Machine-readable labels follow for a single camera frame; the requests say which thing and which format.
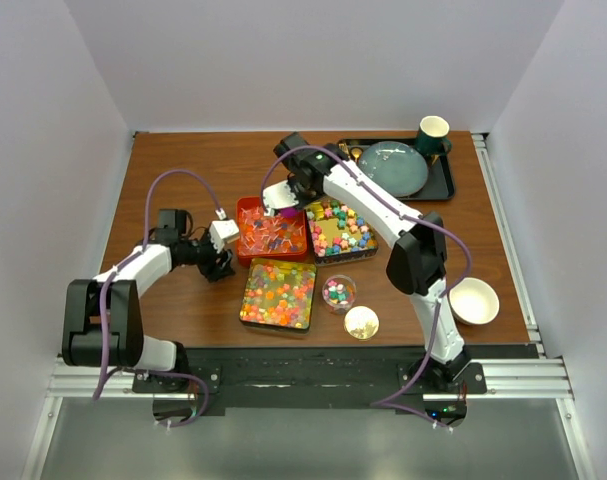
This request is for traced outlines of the purple plastic scoop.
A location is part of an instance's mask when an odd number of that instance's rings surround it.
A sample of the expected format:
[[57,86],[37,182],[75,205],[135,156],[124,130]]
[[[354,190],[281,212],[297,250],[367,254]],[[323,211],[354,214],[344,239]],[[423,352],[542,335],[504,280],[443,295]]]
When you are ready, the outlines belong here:
[[284,208],[279,211],[279,214],[284,218],[294,218],[300,213],[301,211],[294,207]]

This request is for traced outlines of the clear plastic jar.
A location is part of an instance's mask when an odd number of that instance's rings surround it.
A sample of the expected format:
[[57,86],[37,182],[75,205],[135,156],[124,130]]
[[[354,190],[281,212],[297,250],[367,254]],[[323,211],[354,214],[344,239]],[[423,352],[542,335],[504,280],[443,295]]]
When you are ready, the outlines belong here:
[[321,294],[327,309],[333,314],[345,314],[354,305],[356,284],[346,275],[332,275],[324,283]]

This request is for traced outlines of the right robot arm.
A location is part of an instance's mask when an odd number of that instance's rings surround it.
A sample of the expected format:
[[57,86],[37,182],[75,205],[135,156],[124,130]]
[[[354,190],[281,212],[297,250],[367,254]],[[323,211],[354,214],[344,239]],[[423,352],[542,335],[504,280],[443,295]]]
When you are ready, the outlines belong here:
[[326,196],[354,208],[389,246],[386,275],[408,296],[425,335],[426,354],[411,379],[428,379],[435,390],[452,392],[471,361],[449,303],[453,285],[446,279],[446,242],[456,235],[437,213],[421,214],[378,186],[335,144],[313,146],[294,132],[274,153],[288,176],[261,185],[264,209],[302,210]]

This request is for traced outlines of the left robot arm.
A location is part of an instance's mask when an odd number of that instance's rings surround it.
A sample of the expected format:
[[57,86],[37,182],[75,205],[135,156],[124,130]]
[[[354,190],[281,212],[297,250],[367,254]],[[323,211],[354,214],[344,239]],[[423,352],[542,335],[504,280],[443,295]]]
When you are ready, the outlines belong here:
[[189,212],[163,209],[157,225],[126,258],[91,279],[68,285],[61,355],[68,366],[99,369],[95,399],[119,371],[152,377],[168,392],[196,383],[182,344],[144,333],[140,298],[179,267],[195,266],[210,282],[234,274],[228,245],[238,239],[240,230],[223,210],[217,215],[194,237]]

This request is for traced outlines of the candy tin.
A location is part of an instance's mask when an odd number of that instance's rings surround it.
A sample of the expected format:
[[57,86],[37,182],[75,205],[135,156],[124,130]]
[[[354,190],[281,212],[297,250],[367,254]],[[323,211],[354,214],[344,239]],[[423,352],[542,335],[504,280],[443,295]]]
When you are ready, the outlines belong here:
[[345,203],[326,197],[308,205],[305,215],[317,266],[354,262],[377,253],[374,229]]
[[251,328],[296,334],[310,329],[317,267],[310,263],[254,258],[239,312]]

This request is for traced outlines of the orange candy box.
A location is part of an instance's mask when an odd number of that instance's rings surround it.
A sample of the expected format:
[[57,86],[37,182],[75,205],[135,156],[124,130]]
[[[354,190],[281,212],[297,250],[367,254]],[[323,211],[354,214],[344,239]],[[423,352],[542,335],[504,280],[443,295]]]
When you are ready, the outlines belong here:
[[292,217],[266,216],[258,197],[241,197],[236,213],[240,229],[236,252],[241,266],[248,267],[254,258],[301,262],[307,257],[307,220],[303,212]]

